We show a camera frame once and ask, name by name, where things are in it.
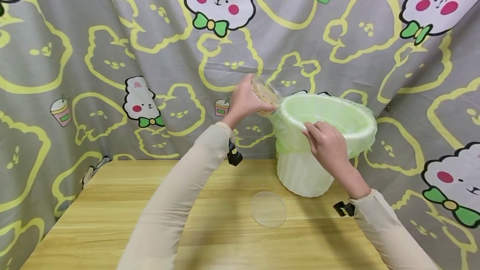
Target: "trash can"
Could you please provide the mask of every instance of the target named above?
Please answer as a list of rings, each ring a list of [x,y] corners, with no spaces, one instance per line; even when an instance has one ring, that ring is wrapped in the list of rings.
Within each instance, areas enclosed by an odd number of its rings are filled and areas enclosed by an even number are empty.
[[[301,132],[305,122],[328,122],[347,141],[348,157],[357,157],[372,146],[377,124],[370,109],[350,100],[325,94],[294,94],[282,99],[277,111],[268,116],[277,137],[277,175],[294,194],[303,197],[323,195],[332,176],[310,152]]]

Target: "green bow tie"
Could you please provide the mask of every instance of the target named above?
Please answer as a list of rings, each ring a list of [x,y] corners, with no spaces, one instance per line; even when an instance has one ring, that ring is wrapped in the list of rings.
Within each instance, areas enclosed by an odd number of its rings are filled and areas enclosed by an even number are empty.
[[[414,37],[415,42],[414,45],[418,45],[425,40],[425,37],[427,34],[432,30],[433,25],[429,24],[425,27],[421,27],[420,24],[417,21],[410,21],[408,23],[407,27],[405,27],[402,32],[400,33],[400,36],[403,39],[410,39],[411,37]]]
[[[227,35],[228,30],[228,22],[225,20],[213,21],[209,20],[204,14],[201,12],[197,12],[195,14],[195,19],[193,19],[193,27],[197,30],[213,30],[215,35],[219,38],[222,38]]]
[[[165,125],[163,124],[163,120],[161,116],[158,116],[157,118],[144,118],[140,117],[138,118],[138,126],[141,128],[146,128],[149,127],[150,125],[158,125],[161,127],[164,127]]]
[[[480,225],[479,212],[459,206],[455,201],[449,200],[437,187],[430,187],[423,191],[423,197],[433,203],[443,205],[447,210],[451,210],[455,219],[463,226],[475,228]]]

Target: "table surface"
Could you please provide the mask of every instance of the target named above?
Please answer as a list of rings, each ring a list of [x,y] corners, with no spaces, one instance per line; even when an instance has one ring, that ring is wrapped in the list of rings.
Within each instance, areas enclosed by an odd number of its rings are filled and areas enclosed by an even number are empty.
[[[114,161],[103,166],[35,249],[22,270],[114,270],[137,219],[176,164]],[[347,199],[336,182],[325,195],[304,198],[279,182],[276,160],[226,162],[213,173],[190,213],[177,270],[386,269],[355,221],[332,205]],[[275,229],[250,216],[252,197],[271,191],[287,219]]]

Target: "hand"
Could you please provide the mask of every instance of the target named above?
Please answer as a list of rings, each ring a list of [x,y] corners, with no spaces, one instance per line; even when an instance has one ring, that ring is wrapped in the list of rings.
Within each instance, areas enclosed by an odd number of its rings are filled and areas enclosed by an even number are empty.
[[[255,95],[252,88],[252,76],[252,73],[247,74],[233,91],[230,109],[222,121],[232,129],[239,121],[252,113],[275,110],[274,105],[263,102]]]
[[[335,177],[335,172],[350,165],[347,143],[337,128],[327,122],[316,122],[315,124],[306,122],[305,126],[307,130],[302,133],[306,135],[310,143],[313,156],[326,171]]]
[[[348,161],[347,143],[343,135],[327,122],[305,123],[303,131],[310,150],[326,171],[337,179],[350,198],[359,199],[370,194],[365,180]]]

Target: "beige sleeve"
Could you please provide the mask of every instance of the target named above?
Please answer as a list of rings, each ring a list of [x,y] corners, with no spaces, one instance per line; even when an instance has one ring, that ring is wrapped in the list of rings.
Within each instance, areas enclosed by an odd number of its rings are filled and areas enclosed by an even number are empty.
[[[208,178],[227,157],[228,125],[201,134],[173,167],[139,217],[117,270],[172,270],[190,210]]]
[[[376,190],[355,205],[354,219],[391,270],[438,270]]]

